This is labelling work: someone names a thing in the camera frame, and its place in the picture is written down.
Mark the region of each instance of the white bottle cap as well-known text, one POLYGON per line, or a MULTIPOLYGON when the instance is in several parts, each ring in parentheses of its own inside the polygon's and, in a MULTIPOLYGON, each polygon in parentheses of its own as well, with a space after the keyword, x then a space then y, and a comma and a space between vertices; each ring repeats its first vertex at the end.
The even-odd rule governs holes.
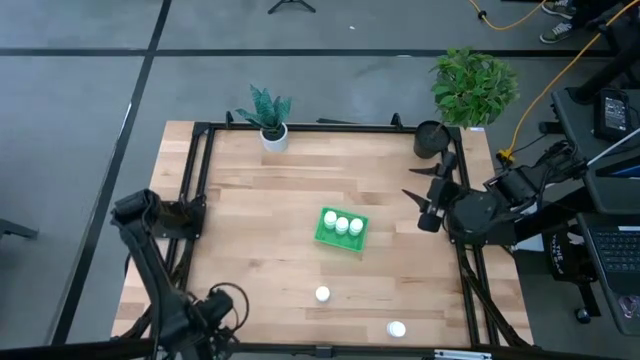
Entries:
POLYGON ((387 324, 387 333, 393 337, 403 337, 407 328, 400 321, 392 321, 387 324))
POLYGON ((351 225, 349 225, 349 234, 353 236, 358 236, 358 234, 360 234, 360 231, 362 231, 363 226, 364 224, 362 223, 362 220, 360 219, 351 220, 351 225))
POLYGON ((336 215, 335 212, 327 211, 324 214, 324 226, 326 226, 329 229, 333 229, 333 227, 336 226, 337 218, 338 218, 338 215, 336 215))
POLYGON ((329 300, 329 296, 331 296, 331 292, 328 287, 320 286, 316 289, 316 299, 318 299, 318 301, 325 302, 329 300))
POLYGON ((343 235, 349 229, 349 220, 345 217, 338 218, 336 221, 336 232, 339 235, 343 235))

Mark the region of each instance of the gray floor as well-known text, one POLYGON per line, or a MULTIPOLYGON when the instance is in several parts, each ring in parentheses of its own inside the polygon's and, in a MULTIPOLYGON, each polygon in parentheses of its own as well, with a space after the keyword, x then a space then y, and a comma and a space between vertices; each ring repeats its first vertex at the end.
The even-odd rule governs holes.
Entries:
MULTIPOLYGON (((174 1, 160 47, 539 49, 545 48, 537 40, 539 32, 558 21, 537 14, 512 32, 495 33, 475 19, 466 0, 309 0, 318 8, 315 15, 293 5, 267 16, 271 2, 174 1)), ((0 47, 146 48, 160 3, 5 1, 0 4, 0 47)), ((497 24, 510 23, 533 6, 480 3, 497 24)), ((576 37, 554 48, 579 49, 587 38, 576 37)), ((507 61, 518 73, 521 99, 488 130, 492 151, 509 144, 529 102, 568 63, 548 58, 507 61)), ((37 241, 2 239, 0 348, 48 339, 141 63, 136 57, 0 58, 0 217, 40 229, 37 241)), ((399 112, 406 123, 417 124, 437 116, 429 93, 433 63, 431 58, 379 57, 156 58, 113 199, 148 185, 165 121, 222 120, 226 110, 250 106, 250 83, 293 95, 292 122, 325 117, 387 123, 399 112)), ((579 84, 604 63, 581 60, 556 88, 579 84)), ((538 121, 552 119, 549 103, 545 97, 532 112, 519 144, 538 136, 538 121)), ((555 140, 540 141, 520 153, 518 161, 533 161, 555 140)), ((563 189, 566 186, 552 188, 551 196, 563 189)), ((125 256, 116 232, 105 224, 70 341, 108 338, 125 256)), ((577 289, 553 282, 541 264, 535 255, 518 259, 537 345, 640 357, 640 345, 620 335, 606 311, 592 325, 578 325, 572 318, 572 310, 580 305, 577 289)), ((597 286, 594 290, 600 296, 597 286)))

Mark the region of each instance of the white flower pot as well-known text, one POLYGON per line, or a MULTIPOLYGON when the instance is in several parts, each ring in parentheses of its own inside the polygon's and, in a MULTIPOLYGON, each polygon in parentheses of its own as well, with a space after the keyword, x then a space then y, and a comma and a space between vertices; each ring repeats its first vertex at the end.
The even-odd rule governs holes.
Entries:
POLYGON ((262 130, 260 130, 260 138, 262 138, 262 145, 267 151, 270 152, 283 152, 287 150, 287 145, 289 145, 289 129, 287 129, 286 124, 282 124, 284 126, 284 135, 278 140, 267 140, 262 134, 262 130))

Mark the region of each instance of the wooden tabletop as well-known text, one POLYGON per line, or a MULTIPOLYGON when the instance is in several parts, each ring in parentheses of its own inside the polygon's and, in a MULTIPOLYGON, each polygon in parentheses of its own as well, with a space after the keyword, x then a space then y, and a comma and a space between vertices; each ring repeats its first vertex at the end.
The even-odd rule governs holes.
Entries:
MULTIPOLYGON (((192 127, 172 121, 165 128, 150 186, 165 200, 177 199, 192 127)), ((251 312, 238 331, 243 342, 469 346, 455 250, 444 231, 416 227, 418 208, 401 192, 425 194, 431 178, 408 169, 438 161, 419 159, 412 144, 407 134, 291 132, 288 150, 274 154, 262 149, 257 131, 216 131, 188 290, 203 298, 218 282, 244 288, 251 312), (314 240, 327 206, 369 218, 361 254, 314 240), (331 290, 326 303, 315 299, 321 285, 331 290), (406 325, 405 337, 387 335, 393 320, 406 325)), ((463 145, 471 182, 481 188, 493 175, 486 137, 465 131, 463 145)), ((512 258, 499 247, 484 254, 493 299, 531 341, 512 258)), ((229 293, 243 316, 242 298, 229 293)), ((113 334, 128 330, 148 303, 130 266, 113 334)), ((479 304, 476 310, 486 339, 479 304)))

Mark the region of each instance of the green tray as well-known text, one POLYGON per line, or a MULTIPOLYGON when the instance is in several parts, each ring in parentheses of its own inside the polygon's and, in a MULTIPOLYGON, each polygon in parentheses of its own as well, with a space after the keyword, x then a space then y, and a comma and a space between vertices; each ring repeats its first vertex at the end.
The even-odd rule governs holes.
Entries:
POLYGON ((367 238, 367 227, 369 225, 369 219, 366 216, 352 214, 350 212, 346 212, 340 209, 333 208, 322 208, 322 212, 320 213, 320 220, 318 221, 318 228, 316 229, 316 240, 323 242, 328 245, 333 245, 337 247, 341 247, 343 249, 362 252, 364 249, 364 242, 367 238), (338 217, 346 217, 349 222, 351 220, 358 218, 362 220, 362 231, 358 236, 353 236, 349 234, 349 231, 344 235, 338 235, 335 229, 327 229, 324 226, 324 214, 327 211, 333 211, 338 215, 338 217))

